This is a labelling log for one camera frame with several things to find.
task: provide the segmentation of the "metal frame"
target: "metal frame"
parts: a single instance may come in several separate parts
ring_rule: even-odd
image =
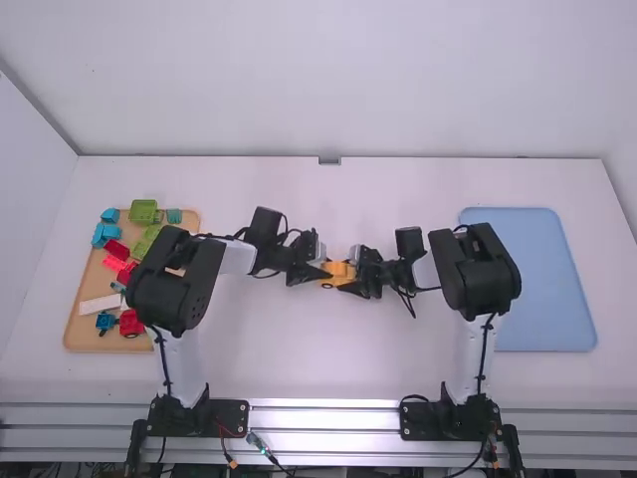
[[[284,465],[464,466],[477,443],[404,442],[397,401],[253,399],[250,427]],[[130,426],[147,415],[141,403],[0,403],[1,461],[122,462]],[[507,409],[520,431],[527,468],[637,469],[637,412]],[[148,438],[142,459],[158,457]],[[244,440],[228,440],[240,464],[268,464]],[[167,463],[225,463],[216,438],[169,438]]]

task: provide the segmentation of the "white wall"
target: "white wall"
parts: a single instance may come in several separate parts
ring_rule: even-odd
[[[0,355],[77,160],[0,72]]]
[[[601,156],[637,227],[633,0],[22,0],[0,57],[86,153]]]

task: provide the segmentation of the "green block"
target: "green block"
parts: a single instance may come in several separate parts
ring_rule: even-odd
[[[143,260],[144,256],[150,249],[150,244],[146,241],[138,241],[134,246],[132,246],[132,251],[130,251],[130,257],[136,259],[138,261]]]
[[[154,199],[135,199],[130,204],[128,220],[142,226],[152,224],[157,210],[157,201]]]
[[[161,209],[157,209],[155,213],[152,215],[152,223],[160,224],[163,221],[163,211]]]
[[[143,232],[143,238],[149,243],[152,244],[157,236],[159,235],[159,231],[163,226],[161,224],[152,224],[146,227],[146,230]]]

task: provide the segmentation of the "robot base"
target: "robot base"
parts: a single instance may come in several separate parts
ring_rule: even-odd
[[[404,402],[400,408],[400,437],[405,441],[483,441],[486,434],[502,436],[498,406],[485,395],[473,395],[456,405],[441,385],[439,401]]]
[[[163,395],[150,404],[146,436],[203,436],[243,438],[248,432],[250,404],[246,400],[208,398],[208,387],[192,408]]]

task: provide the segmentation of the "wooden tray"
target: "wooden tray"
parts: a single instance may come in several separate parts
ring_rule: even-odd
[[[96,224],[100,216],[96,215]],[[187,229],[191,233],[199,232],[199,215],[195,211],[183,211],[183,217],[179,227]],[[162,224],[167,224],[164,214]],[[142,236],[145,226],[138,226],[128,221],[128,210],[121,209],[119,214],[119,222],[117,226],[121,228],[121,239],[119,242],[132,249],[132,246]],[[114,294],[110,288],[110,283],[116,278],[116,272],[102,265],[102,260],[107,252],[104,249],[93,249],[87,261],[87,267],[84,270],[82,282],[78,288],[67,329],[64,333],[64,347],[72,352],[113,352],[113,353],[130,353],[130,352],[151,352],[152,343],[146,334],[142,334],[134,339],[126,339],[119,334],[119,326],[108,331],[103,337],[99,336],[96,329],[97,314],[89,316],[79,315],[79,304],[82,301],[95,299],[97,297],[108,296]],[[119,317],[119,309],[112,311]]]

